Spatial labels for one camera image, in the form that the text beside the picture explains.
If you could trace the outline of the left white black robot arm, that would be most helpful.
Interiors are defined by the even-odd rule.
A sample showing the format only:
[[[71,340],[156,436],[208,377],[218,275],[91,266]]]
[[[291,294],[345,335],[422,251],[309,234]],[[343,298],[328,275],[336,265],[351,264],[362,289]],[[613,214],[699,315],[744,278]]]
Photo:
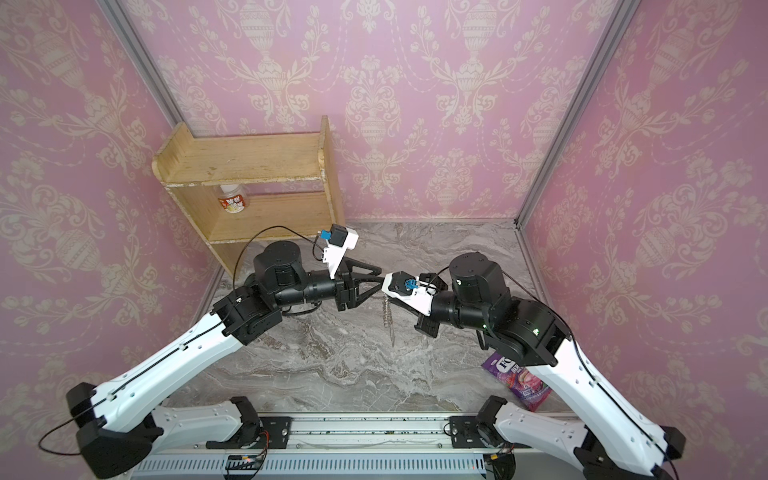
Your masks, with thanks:
[[[77,425],[76,454],[96,478],[116,477],[152,453],[179,446],[268,446],[261,419],[243,396],[177,412],[161,404],[207,367],[293,315],[293,306],[315,309],[332,300],[345,311],[381,290],[381,268],[346,255],[359,239],[355,230],[334,224],[319,236],[327,243],[323,269],[306,270],[296,243],[275,241],[255,256],[244,284],[184,334],[112,380],[82,382],[67,392],[70,419]]]

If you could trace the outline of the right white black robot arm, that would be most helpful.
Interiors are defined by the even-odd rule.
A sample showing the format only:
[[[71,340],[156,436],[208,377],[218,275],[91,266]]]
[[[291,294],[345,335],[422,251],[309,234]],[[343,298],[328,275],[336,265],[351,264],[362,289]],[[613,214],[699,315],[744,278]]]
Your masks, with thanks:
[[[450,283],[437,274],[389,273],[383,292],[418,315],[416,330],[436,337],[443,325],[473,329],[492,349],[550,387],[576,415],[557,421],[523,413],[498,396],[476,416],[484,443],[522,444],[576,468],[587,479],[676,479],[686,438],[634,407],[588,360],[561,315],[537,299],[513,295],[502,267],[479,252],[455,257]]]

